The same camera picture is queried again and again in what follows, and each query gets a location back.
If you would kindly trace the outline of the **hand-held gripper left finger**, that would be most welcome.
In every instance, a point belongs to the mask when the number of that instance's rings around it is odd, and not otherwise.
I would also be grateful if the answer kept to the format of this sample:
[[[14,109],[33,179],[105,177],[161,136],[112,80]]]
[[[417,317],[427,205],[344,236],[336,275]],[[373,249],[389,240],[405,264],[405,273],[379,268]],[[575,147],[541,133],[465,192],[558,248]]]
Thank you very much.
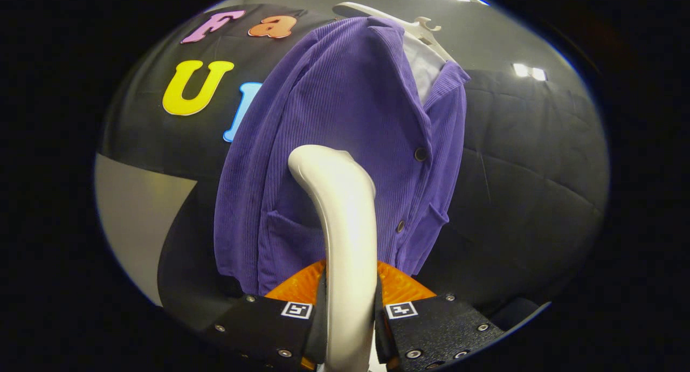
[[[326,310],[321,260],[265,296],[243,295],[202,334],[248,371],[316,371],[326,359]]]

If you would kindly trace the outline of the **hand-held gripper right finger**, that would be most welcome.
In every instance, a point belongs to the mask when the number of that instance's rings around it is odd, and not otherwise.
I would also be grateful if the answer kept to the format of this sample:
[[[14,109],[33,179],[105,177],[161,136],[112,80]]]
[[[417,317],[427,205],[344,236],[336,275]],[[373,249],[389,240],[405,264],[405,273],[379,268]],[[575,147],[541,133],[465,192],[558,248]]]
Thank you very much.
[[[483,350],[505,331],[452,293],[437,295],[377,263],[373,345],[387,371],[425,371]]]

